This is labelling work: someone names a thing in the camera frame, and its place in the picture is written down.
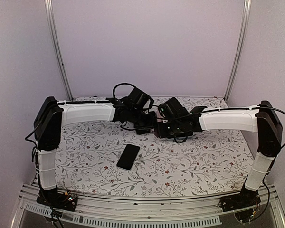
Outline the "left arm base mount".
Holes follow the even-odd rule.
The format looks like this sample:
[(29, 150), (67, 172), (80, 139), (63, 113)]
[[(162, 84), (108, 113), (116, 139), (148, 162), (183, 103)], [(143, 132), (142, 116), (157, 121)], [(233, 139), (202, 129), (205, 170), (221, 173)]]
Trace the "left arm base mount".
[(56, 189), (40, 190), (37, 197), (37, 203), (52, 207), (54, 209), (63, 209), (74, 212), (76, 210), (78, 197), (69, 191), (59, 193)]

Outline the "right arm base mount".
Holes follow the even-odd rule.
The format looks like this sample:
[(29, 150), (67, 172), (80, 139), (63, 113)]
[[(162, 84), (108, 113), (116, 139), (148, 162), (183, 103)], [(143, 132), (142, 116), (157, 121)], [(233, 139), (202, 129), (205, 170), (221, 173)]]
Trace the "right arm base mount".
[(257, 205), (261, 202), (260, 196), (257, 191), (241, 191), (238, 194), (225, 196), (220, 198), (219, 207), (223, 212), (243, 209), (246, 207)]

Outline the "black phone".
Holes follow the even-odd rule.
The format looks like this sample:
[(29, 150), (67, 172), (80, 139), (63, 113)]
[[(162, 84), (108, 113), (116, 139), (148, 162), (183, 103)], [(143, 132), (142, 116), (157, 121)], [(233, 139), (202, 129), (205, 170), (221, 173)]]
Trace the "black phone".
[(128, 144), (122, 152), (121, 157), (117, 162), (117, 167), (129, 171), (138, 155), (140, 150), (139, 146)]

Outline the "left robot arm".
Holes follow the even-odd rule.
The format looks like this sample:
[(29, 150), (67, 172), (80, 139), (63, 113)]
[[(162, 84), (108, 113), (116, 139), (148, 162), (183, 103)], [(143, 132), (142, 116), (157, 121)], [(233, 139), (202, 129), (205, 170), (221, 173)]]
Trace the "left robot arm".
[(36, 170), (39, 175), (42, 197), (50, 206), (57, 206), (61, 196), (54, 189), (55, 155), (61, 142), (64, 126), (83, 122), (108, 121), (133, 123), (138, 134), (149, 132), (154, 127), (155, 115), (147, 114), (154, 100), (148, 95), (140, 98), (127, 96), (121, 99), (105, 98), (85, 101), (57, 101), (45, 99), (35, 121), (34, 137), (37, 143)]

